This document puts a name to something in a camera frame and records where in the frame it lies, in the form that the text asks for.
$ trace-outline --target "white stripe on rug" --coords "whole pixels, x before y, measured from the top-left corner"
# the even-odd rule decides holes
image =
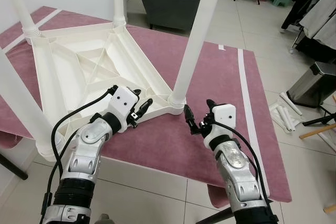
[[[41,25],[44,25],[47,21],[49,21],[51,18],[55,17],[57,14],[59,14],[62,10],[61,9],[56,9],[43,19],[41,19],[39,22],[36,23],[37,27],[40,27]],[[19,37],[14,39],[11,43],[9,43],[4,49],[3,52],[7,53],[10,51],[13,47],[15,47],[17,44],[19,44],[22,40],[25,39],[25,36],[21,34]]]
[[[243,102],[244,102],[248,137],[250,140],[250,145],[258,157],[260,168],[261,168],[261,173],[264,179],[266,193],[267,193],[267,196],[269,196],[267,177],[265,174],[263,159],[261,157],[261,153],[259,149],[257,132],[256,132],[256,127],[254,124],[253,113],[252,113],[252,108],[251,108],[250,95],[248,93],[248,86],[247,86],[246,72],[245,72],[245,65],[244,65],[244,51],[242,49],[238,49],[238,67],[239,67],[240,85],[242,88],[241,92],[243,94]]]

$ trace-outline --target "pink rug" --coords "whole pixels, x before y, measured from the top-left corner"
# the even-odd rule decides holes
[[[42,7],[35,14],[44,12],[44,8],[47,7]],[[103,22],[107,21],[62,11],[44,24],[41,30]],[[128,26],[128,30],[164,80],[173,88],[187,38],[134,26]],[[7,36],[0,35],[2,46],[6,44],[4,37]],[[187,102],[193,109],[197,121],[200,121],[208,111],[206,99],[235,105],[236,129],[248,138],[237,48],[225,46],[225,49],[219,50],[218,45],[213,43],[204,44],[187,94]],[[33,52],[30,47],[23,42],[8,52],[7,56],[40,104]],[[244,50],[244,64],[250,105],[267,175],[270,198],[289,202],[291,196],[286,173],[253,52]],[[30,137],[2,99],[0,100],[0,130]],[[166,114],[141,123],[135,130],[129,129],[123,134],[116,135],[104,146],[102,153],[107,157],[216,186],[209,187],[209,195],[214,206],[221,207],[227,204],[224,183],[217,171],[213,154],[204,147],[201,136],[190,135],[183,115]]]

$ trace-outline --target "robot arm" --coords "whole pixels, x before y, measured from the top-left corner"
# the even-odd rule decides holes
[[[226,193],[231,210],[238,224],[271,224],[278,219],[272,214],[267,198],[260,193],[259,184],[249,169],[249,159],[240,150],[239,142],[232,138],[232,131],[216,123],[236,126],[236,108],[231,104],[217,105],[207,100],[210,113],[197,127],[191,109],[184,109],[191,134],[202,134],[205,147],[211,149],[217,161],[218,170],[226,182]]]
[[[90,204],[100,166],[100,151],[116,132],[124,132],[147,111],[153,100],[148,99],[138,112],[140,90],[113,86],[113,96],[104,115],[96,113],[90,123],[80,128],[72,151],[55,193],[54,203],[45,210],[42,223],[80,223],[90,221]]]

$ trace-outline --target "stainless steel trash can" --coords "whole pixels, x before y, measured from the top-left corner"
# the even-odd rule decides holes
[[[336,65],[315,62],[287,91],[287,96],[294,104],[316,108],[335,90]]]

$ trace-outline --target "wooden stick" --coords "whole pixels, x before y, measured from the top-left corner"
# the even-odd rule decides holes
[[[304,139],[304,138],[306,138],[306,137],[308,137],[308,136],[313,136],[313,135],[315,135],[315,134],[321,133],[321,132],[323,132],[323,131],[330,130],[330,129],[335,128],[335,127],[336,127],[336,123],[331,124],[331,125],[328,125],[328,126],[323,127],[323,128],[320,128],[320,129],[318,129],[318,130],[309,132],[309,133],[307,133],[307,134],[301,135],[301,136],[299,136],[299,138]]]
[[[330,212],[334,212],[334,211],[336,211],[336,204],[335,204],[335,205],[332,205],[332,206],[330,206],[330,207],[325,207],[325,208],[323,209],[323,211],[324,211],[326,214],[328,214],[328,213],[330,213]]]

